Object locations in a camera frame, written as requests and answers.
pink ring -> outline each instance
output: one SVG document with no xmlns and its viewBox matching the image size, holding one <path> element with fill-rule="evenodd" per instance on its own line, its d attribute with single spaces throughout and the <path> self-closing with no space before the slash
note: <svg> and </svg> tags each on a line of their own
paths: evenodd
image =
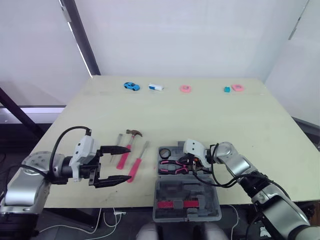
<svg viewBox="0 0 320 240">
<path fill-rule="evenodd" d="M 241 84 L 233 84 L 231 87 L 236 92 L 242 92 L 245 89 Z"/>
<path fill-rule="evenodd" d="M 190 93 L 191 92 L 191 86 L 189 85 L 182 85 L 180 87 L 180 91 L 184 93 Z"/>
</svg>

white wall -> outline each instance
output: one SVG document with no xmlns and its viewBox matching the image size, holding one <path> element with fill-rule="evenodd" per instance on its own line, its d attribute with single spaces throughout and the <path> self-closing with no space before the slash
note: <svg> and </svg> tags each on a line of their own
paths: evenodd
<svg viewBox="0 0 320 240">
<path fill-rule="evenodd" d="M 307 0 L 76 0 L 103 75 L 269 75 Z"/>
<path fill-rule="evenodd" d="M 320 125 L 320 0 L 310 0 L 265 84 L 291 116 Z"/>
<path fill-rule="evenodd" d="M 0 87 L 18 105 L 65 105 L 88 78 L 58 0 L 0 0 Z"/>
</svg>

toolbox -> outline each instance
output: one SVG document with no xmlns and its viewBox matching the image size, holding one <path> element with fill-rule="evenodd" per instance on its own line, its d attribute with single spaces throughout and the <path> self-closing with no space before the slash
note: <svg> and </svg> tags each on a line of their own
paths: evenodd
<svg viewBox="0 0 320 240">
<path fill-rule="evenodd" d="M 153 220 L 156 223 L 219 221 L 222 214 L 216 187 L 200 182 L 192 171 L 181 171 L 184 168 L 182 164 L 167 163 L 178 161 L 185 155 L 183 145 L 184 142 L 179 141 L 178 146 L 159 148 L 159 152 L 169 150 L 170 156 L 165 160 L 160 154 L 157 156 Z M 202 170 L 197 171 L 197 175 L 206 182 L 214 183 L 211 175 Z"/>
</svg>

red screwdriver handle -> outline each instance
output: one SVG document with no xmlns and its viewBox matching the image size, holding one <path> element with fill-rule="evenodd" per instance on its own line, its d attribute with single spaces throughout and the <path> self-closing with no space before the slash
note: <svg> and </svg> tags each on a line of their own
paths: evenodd
<svg viewBox="0 0 320 240">
<path fill-rule="evenodd" d="M 126 146 L 126 148 L 131 149 L 131 144 L 128 144 Z M 120 161 L 118 162 L 118 165 L 116 166 L 116 169 L 124 169 L 128 156 L 129 156 L 129 152 L 122 154 Z"/>
<path fill-rule="evenodd" d="M 141 158 L 137 158 L 129 172 L 129 176 L 131 176 L 130 179 L 127 180 L 128 183 L 132 183 L 133 180 L 135 179 L 135 176 L 137 174 L 137 171 L 138 171 L 138 168 L 139 168 L 139 165 L 141 163 L 142 159 Z"/>
</svg>

screwdriver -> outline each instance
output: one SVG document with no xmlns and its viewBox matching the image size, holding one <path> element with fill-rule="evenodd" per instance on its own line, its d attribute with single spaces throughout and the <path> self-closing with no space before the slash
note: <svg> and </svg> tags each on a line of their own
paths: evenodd
<svg viewBox="0 0 320 240">
<path fill-rule="evenodd" d="M 146 141 L 145 144 L 143 145 L 140 157 L 138 157 L 135 160 L 135 162 L 134 162 L 134 164 L 133 164 L 133 166 L 132 166 L 132 168 L 131 168 L 131 170 L 130 170 L 130 172 L 128 174 L 129 176 L 131 176 L 131 178 L 129 180 L 127 180 L 128 183 L 132 183 L 132 181 L 135 179 L 135 176 L 137 174 L 139 165 L 140 165 L 140 163 L 142 161 L 142 155 L 144 154 L 144 152 L 145 152 L 146 148 L 148 147 L 148 145 L 149 145 L 149 141 Z"/>
</svg>

